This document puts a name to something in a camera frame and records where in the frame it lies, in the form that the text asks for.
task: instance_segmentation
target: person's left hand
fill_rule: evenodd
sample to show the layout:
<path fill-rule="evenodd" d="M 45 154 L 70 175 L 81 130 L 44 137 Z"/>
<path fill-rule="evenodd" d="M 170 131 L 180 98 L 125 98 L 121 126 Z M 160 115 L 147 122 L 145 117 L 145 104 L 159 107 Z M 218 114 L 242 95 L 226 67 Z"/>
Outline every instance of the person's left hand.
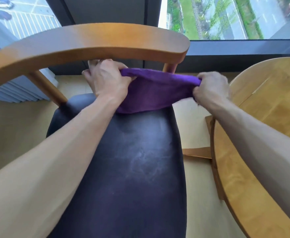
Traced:
<path fill-rule="evenodd" d="M 89 69 L 82 72 L 96 97 L 110 96 L 120 103 L 127 96 L 127 88 L 133 78 L 122 77 L 120 70 L 127 68 L 112 59 L 89 60 Z"/>

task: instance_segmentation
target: black leather seat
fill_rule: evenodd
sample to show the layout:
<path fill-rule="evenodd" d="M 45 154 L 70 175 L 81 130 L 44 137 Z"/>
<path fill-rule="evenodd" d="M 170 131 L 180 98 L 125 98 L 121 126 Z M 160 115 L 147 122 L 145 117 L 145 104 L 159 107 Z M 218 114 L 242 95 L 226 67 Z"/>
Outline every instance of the black leather seat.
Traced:
<path fill-rule="evenodd" d="M 58 108 L 47 136 L 95 100 L 77 95 Z M 172 107 L 115 114 L 49 238 L 185 238 L 186 181 Z"/>

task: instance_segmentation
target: hand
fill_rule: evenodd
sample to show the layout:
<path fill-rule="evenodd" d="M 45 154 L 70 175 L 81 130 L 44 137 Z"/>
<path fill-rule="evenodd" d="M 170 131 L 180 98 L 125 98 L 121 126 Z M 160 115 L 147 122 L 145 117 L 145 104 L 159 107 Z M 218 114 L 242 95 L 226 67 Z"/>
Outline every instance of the hand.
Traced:
<path fill-rule="evenodd" d="M 89 69 L 84 70 L 82 74 L 95 96 L 110 96 L 121 104 L 126 98 L 127 88 L 133 80 L 131 77 L 121 76 L 120 70 L 127 66 L 112 59 L 89 60 L 88 65 Z"/>
<path fill-rule="evenodd" d="M 198 104 L 209 110 L 210 105 L 229 100 L 230 88 L 227 78 L 218 72 L 199 73 L 199 87 L 194 88 L 193 94 Z"/>

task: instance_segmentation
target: floor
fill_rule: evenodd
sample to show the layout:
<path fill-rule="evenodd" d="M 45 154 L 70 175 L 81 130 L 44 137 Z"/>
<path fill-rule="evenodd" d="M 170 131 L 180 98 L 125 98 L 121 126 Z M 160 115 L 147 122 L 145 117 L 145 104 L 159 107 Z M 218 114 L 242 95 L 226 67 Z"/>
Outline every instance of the floor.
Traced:
<path fill-rule="evenodd" d="M 231 79 L 236 74 L 227 74 Z M 59 76 L 59 89 L 70 98 L 90 93 L 82 76 Z M 44 140 L 57 106 L 48 101 L 0 102 L 0 168 Z M 174 105 L 183 148 L 210 146 L 204 117 L 209 113 L 191 100 Z M 218 199 L 210 161 L 184 160 L 187 182 L 187 238 L 245 238 L 226 204 Z"/>

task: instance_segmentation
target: grass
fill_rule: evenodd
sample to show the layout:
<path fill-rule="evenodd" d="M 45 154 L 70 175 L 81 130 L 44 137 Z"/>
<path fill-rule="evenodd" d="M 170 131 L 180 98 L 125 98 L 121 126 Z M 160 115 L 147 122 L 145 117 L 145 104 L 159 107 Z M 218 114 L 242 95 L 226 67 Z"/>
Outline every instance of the grass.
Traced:
<path fill-rule="evenodd" d="M 199 40 L 199 35 L 196 27 L 196 20 L 194 16 L 194 10 L 192 8 L 191 0 L 179 0 L 182 12 L 183 12 L 183 25 L 186 31 L 185 35 L 190 40 Z"/>
<path fill-rule="evenodd" d="M 257 22 L 253 22 L 256 16 L 250 4 L 250 0 L 235 0 L 241 15 L 246 34 L 249 39 L 264 39 Z"/>

